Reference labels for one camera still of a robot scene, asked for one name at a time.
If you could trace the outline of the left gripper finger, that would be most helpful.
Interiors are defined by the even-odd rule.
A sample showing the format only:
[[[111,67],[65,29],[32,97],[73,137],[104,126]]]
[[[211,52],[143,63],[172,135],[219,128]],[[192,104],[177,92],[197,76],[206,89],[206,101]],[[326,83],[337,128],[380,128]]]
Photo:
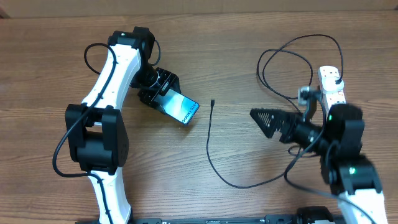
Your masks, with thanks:
[[[169,76],[168,81],[169,81],[169,85],[168,85],[169,90],[173,90],[177,93],[181,92],[178,76]]]
[[[161,100],[159,100],[159,101],[153,100],[149,103],[149,106],[151,108],[161,112],[162,114],[167,114],[166,109],[165,109],[166,105],[167,105],[166,102],[161,101]]]

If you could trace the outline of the blue Samsung Galaxy smartphone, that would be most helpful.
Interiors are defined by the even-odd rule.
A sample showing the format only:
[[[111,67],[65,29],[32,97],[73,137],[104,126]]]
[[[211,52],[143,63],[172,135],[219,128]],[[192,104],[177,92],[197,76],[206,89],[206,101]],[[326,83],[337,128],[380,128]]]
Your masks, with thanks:
[[[182,124],[188,124],[200,107],[197,102],[173,89],[170,89],[164,96],[158,95],[155,102],[160,105],[165,114]]]

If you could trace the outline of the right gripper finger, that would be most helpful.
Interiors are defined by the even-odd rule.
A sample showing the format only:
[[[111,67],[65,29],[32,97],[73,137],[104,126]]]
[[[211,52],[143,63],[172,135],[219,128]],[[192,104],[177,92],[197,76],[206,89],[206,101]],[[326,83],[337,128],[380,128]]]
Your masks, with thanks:
[[[257,124],[280,124],[290,116],[286,111],[265,108],[253,108],[249,114]]]
[[[267,138],[272,138],[276,131],[280,131],[284,122],[284,119],[275,116],[255,118],[254,120]]]

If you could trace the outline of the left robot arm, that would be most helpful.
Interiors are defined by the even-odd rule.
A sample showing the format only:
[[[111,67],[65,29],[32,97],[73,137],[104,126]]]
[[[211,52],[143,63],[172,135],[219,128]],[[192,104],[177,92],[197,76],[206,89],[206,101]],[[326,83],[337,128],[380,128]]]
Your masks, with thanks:
[[[165,103],[155,99],[181,92],[178,76],[149,62],[155,44],[147,27],[113,32],[104,44],[107,59],[93,89],[65,111],[67,131],[61,142],[68,143],[80,176],[93,184],[100,209],[97,223],[132,221],[123,182],[129,139],[121,114],[129,89],[138,89],[139,99],[161,113],[166,112]]]

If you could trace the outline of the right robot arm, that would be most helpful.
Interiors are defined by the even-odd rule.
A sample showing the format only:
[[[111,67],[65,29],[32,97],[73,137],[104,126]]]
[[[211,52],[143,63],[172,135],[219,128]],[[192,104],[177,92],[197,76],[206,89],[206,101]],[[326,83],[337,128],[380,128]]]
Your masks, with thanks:
[[[317,105],[307,112],[254,108],[250,115],[267,138],[276,131],[279,141],[304,149],[296,157],[313,152],[320,156],[321,175],[330,193],[291,183],[296,189],[335,198],[346,223],[387,223],[381,180],[372,162],[361,153],[363,112],[351,104],[334,104],[323,110],[323,124],[311,122]]]

